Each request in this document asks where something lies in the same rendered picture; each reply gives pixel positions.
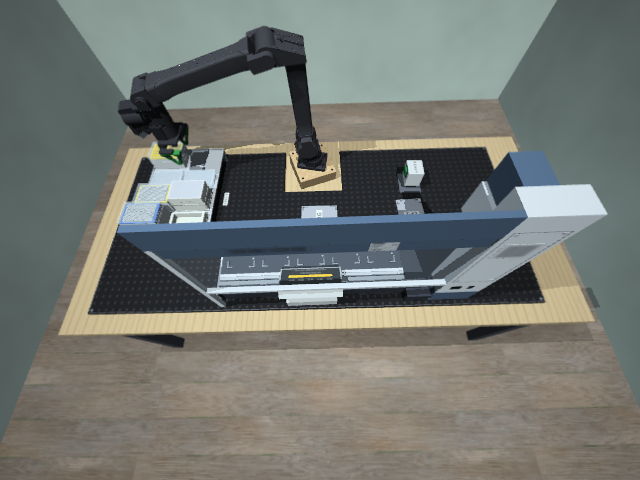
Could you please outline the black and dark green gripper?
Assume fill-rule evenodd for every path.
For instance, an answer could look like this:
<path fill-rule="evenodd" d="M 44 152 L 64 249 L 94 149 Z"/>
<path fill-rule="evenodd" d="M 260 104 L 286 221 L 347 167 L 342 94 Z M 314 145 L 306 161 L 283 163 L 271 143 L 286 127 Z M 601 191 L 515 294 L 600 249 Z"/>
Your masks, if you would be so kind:
<path fill-rule="evenodd" d="M 158 140 L 157 144 L 159 149 L 159 154 L 160 156 L 167 158 L 173 162 L 175 162 L 178 165 L 182 165 L 182 155 L 181 155 L 181 150 L 173 150 L 173 149 L 167 149 L 167 146 L 172 146 L 172 147 L 178 147 L 178 141 L 180 140 L 184 145 L 188 145 L 188 129 L 189 126 L 187 125 L 187 123 L 182 123 L 182 122 L 175 122 L 172 120 L 172 118 L 170 118 L 171 120 L 169 122 L 167 122 L 167 124 L 165 124 L 165 126 L 163 125 L 155 125 L 156 127 L 160 127 L 162 132 L 164 133 L 164 135 L 166 136 L 166 138 L 168 140 Z M 177 127 L 176 127 L 176 125 Z M 183 140 L 185 136 L 185 141 Z M 172 156 L 175 156 L 178 158 L 179 161 L 175 160 Z"/>

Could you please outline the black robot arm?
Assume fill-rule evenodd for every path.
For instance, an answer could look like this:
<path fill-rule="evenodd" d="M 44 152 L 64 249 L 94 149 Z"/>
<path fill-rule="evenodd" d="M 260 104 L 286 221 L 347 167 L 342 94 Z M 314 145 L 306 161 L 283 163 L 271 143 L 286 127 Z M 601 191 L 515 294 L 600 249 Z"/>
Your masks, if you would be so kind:
<path fill-rule="evenodd" d="M 285 66 L 297 127 L 297 167 L 324 172 L 328 154 L 321 151 L 312 126 L 305 63 L 302 35 L 261 26 L 246 32 L 246 37 L 232 45 L 162 71 L 134 77 L 130 99 L 119 102 L 118 113 L 135 135 L 144 139 L 152 133 L 157 140 L 168 140 L 161 128 L 155 126 L 165 126 L 171 118 L 162 102 L 240 72 L 250 70 L 256 75 Z"/>

